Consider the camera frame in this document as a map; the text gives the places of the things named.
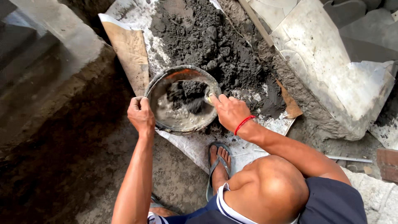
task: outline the red string bracelet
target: red string bracelet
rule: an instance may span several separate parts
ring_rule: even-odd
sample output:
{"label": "red string bracelet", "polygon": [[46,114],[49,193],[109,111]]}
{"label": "red string bracelet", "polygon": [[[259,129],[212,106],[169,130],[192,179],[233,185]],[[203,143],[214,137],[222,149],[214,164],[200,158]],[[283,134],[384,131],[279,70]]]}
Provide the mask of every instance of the red string bracelet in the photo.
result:
{"label": "red string bracelet", "polygon": [[255,118],[256,116],[254,115],[250,115],[248,117],[246,117],[239,125],[238,127],[235,129],[234,135],[236,135],[236,133],[238,132],[239,128],[242,127],[242,125],[244,125],[248,120]]}

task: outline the flip-flop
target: flip-flop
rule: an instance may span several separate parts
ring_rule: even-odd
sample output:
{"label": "flip-flop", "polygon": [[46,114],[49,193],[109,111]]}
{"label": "flip-flop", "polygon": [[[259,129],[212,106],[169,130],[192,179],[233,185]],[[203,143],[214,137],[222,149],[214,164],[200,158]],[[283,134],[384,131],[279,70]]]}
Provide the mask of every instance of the flip-flop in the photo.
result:
{"label": "flip-flop", "polygon": [[226,161],[221,156],[219,156],[218,154],[217,154],[216,161],[214,161],[213,164],[210,164],[210,147],[213,146],[213,145],[215,145],[217,147],[217,150],[218,150],[218,148],[220,146],[225,148],[225,150],[228,152],[228,155],[231,155],[231,151],[229,150],[229,148],[225,144],[223,144],[223,143],[221,143],[219,141],[215,141],[215,142],[213,142],[212,144],[209,145],[209,150],[207,152],[208,153],[208,158],[209,158],[209,181],[207,182],[207,190],[206,190],[206,200],[207,200],[207,202],[209,202],[210,199],[213,197],[212,176],[213,176],[213,171],[214,171],[214,169],[216,168],[216,166],[218,165],[219,162],[221,162],[221,164],[226,169],[226,173],[228,174],[228,177],[229,178],[231,177],[231,175],[230,175],[231,168],[227,166]]}
{"label": "flip-flop", "polygon": [[151,202],[151,204],[149,206],[150,208],[156,208],[156,207],[166,208],[159,202],[159,200],[155,197],[155,195],[153,193],[151,194],[150,198],[154,201],[154,202]]}

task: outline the man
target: man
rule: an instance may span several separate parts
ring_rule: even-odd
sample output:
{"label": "man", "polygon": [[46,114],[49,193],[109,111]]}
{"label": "man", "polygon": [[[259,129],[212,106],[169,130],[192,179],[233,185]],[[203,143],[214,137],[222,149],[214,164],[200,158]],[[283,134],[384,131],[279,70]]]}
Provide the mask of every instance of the man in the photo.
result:
{"label": "man", "polygon": [[256,159],[230,179],[226,146],[211,145],[214,197],[192,214],[177,214],[151,199],[154,115],[148,99],[135,97],[127,111],[139,139],[113,211],[113,224],[130,223],[366,223],[362,198],[332,160],[298,141],[255,123],[245,102],[210,95],[220,123],[270,156]]}

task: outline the metal rod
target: metal rod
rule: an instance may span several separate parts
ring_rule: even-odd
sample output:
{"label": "metal rod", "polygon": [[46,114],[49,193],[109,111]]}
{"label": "metal rod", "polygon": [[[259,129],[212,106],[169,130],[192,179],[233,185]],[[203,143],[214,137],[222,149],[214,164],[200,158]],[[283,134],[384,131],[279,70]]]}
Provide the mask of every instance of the metal rod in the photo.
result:
{"label": "metal rod", "polygon": [[342,156],[334,156],[334,155],[325,155],[329,159],[341,159],[341,160],[349,160],[349,161],[356,161],[356,162],[364,162],[364,163],[373,163],[371,159],[358,159],[358,158],[350,158],[350,157],[342,157]]}

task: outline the navy blue shirt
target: navy blue shirt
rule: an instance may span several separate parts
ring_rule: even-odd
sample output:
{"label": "navy blue shirt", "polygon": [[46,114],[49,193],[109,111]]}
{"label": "navy blue shirt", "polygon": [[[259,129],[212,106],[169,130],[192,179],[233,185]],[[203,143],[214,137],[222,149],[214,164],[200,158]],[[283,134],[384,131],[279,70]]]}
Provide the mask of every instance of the navy blue shirt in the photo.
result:
{"label": "navy blue shirt", "polygon": [[[310,196],[298,219],[299,224],[366,224],[366,213],[359,192],[340,181],[323,177],[306,180]],[[218,211],[211,210],[189,219],[187,224],[236,224]]]}

